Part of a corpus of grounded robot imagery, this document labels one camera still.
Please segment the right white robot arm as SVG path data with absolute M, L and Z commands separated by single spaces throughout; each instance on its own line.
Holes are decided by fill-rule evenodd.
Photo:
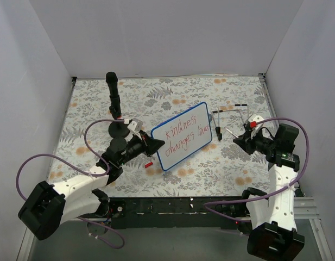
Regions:
M 295 223 L 292 184 L 300 169 L 300 158 L 293 154 L 299 130 L 281 124 L 274 136 L 266 138 L 256 122 L 244 127 L 244 134 L 234 143 L 247 154 L 265 155 L 270 182 L 269 194 L 248 188 L 244 191 L 246 198 L 239 202 L 240 212 L 251 218 L 248 254 L 263 260 L 294 260 L 305 245 L 305 237 L 297 232 Z

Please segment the red whiteboard marker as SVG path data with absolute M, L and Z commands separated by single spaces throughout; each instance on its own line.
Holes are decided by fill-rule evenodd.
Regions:
M 233 131 L 229 130 L 228 128 L 224 127 L 224 129 L 230 133 L 233 137 L 238 138 L 238 135 L 236 135 Z

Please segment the blue framed whiteboard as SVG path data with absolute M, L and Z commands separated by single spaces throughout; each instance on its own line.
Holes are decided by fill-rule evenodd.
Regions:
M 207 103 L 201 102 L 159 124 L 151 130 L 151 137 L 165 141 L 157 156 L 161 169 L 168 171 L 212 141 Z

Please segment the red marker cap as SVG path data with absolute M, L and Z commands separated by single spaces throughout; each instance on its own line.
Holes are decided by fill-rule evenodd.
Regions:
M 148 167 L 150 167 L 150 166 L 152 166 L 153 165 L 153 162 L 149 162 L 149 163 L 147 163 L 147 164 L 145 164 L 145 168 L 148 168 Z

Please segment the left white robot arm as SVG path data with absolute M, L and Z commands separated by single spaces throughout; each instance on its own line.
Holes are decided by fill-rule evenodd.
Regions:
M 88 174 L 53 184 L 46 181 L 37 184 L 18 212 L 18 218 L 39 240 L 44 240 L 62 223 L 79 216 L 111 216 L 113 206 L 102 188 L 123 173 L 125 163 L 140 154 L 150 157 L 164 144 L 163 140 L 151 138 L 143 131 L 130 141 L 123 137 L 112 139 Z

